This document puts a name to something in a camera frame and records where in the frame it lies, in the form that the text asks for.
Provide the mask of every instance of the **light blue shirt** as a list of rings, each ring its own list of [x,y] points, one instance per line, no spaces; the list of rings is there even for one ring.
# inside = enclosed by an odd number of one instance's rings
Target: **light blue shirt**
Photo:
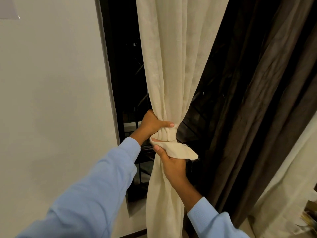
[[[113,221],[137,168],[140,145],[126,138],[101,159],[90,173],[73,184],[17,238],[108,238]],[[199,237],[248,238],[233,227],[228,213],[219,214],[203,197],[189,212]]]

